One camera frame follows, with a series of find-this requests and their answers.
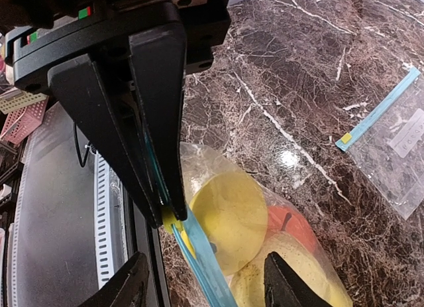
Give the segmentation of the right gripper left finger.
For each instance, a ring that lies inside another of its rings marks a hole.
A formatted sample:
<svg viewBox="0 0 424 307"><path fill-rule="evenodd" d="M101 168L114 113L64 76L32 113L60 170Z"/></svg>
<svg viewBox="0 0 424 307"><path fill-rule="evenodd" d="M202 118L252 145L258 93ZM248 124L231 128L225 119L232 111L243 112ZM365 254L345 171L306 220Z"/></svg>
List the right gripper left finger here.
<svg viewBox="0 0 424 307"><path fill-rule="evenodd" d="M115 171L146 221L160 227L162 214L149 186L136 124L120 111L122 85L88 54L49 69L47 76L53 95Z"/></svg>

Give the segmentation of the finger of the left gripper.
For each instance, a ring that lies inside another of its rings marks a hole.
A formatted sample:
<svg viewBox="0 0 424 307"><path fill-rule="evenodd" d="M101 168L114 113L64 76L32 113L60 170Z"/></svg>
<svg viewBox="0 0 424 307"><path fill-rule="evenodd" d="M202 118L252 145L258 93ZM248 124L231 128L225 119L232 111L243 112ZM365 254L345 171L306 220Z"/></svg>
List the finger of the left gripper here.
<svg viewBox="0 0 424 307"><path fill-rule="evenodd" d="M148 277L146 255L136 252L98 292L79 307L146 306Z"/></svg>
<svg viewBox="0 0 424 307"><path fill-rule="evenodd" d="M269 253L264 262L264 298L266 307L331 306L277 252Z"/></svg>

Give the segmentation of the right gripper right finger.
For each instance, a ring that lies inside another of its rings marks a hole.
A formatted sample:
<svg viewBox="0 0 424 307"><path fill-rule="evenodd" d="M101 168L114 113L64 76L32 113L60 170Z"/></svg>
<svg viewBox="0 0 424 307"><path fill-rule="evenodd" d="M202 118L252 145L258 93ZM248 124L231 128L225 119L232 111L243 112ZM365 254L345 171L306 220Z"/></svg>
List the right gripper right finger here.
<svg viewBox="0 0 424 307"><path fill-rule="evenodd" d="M187 218L180 162L186 32L168 23L130 36L130 67L142 125L141 144L153 181L154 203Z"/></svg>

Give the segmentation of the pale yellow potato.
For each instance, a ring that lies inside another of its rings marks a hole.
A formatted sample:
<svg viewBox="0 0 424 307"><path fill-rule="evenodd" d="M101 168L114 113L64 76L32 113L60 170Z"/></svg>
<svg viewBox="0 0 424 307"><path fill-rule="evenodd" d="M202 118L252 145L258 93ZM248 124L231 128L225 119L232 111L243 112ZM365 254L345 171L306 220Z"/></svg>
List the pale yellow potato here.
<svg viewBox="0 0 424 307"><path fill-rule="evenodd" d="M239 306L352 306L343 286L289 233L269 238L230 283Z"/></svg>

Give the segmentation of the orange fruit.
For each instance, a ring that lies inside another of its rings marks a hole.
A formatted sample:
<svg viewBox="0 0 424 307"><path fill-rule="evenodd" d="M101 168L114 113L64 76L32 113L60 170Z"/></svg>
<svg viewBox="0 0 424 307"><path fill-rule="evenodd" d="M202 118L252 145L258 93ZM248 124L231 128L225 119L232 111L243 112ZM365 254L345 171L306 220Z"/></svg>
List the orange fruit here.
<svg viewBox="0 0 424 307"><path fill-rule="evenodd" d="M316 250L315 234L299 212L289 206L268 206L268 230L265 239L282 231L295 237L309 252Z"/></svg>

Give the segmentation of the clear zip bag blue zipper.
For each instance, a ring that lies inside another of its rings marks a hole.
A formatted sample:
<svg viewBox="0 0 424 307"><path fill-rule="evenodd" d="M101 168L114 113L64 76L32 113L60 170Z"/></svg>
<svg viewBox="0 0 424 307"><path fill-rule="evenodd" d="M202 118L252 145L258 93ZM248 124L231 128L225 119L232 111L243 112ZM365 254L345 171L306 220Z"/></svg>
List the clear zip bag blue zipper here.
<svg viewBox="0 0 424 307"><path fill-rule="evenodd" d="M352 306L291 202L211 147L180 156L188 217L160 230L172 306Z"/></svg>

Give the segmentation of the round yellow lemon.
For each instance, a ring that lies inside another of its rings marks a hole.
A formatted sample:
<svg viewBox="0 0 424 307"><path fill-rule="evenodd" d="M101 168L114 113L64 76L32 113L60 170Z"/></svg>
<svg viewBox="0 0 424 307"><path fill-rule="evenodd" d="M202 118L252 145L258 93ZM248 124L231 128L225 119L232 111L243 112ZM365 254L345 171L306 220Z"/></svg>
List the round yellow lemon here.
<svg viewBox="0 0 424 307"><path fill-rule="evenodd" d="M225 276L255 258L266 236L268 209L251 176L236 171L217 174L195 193L189 207Z"/></svg>

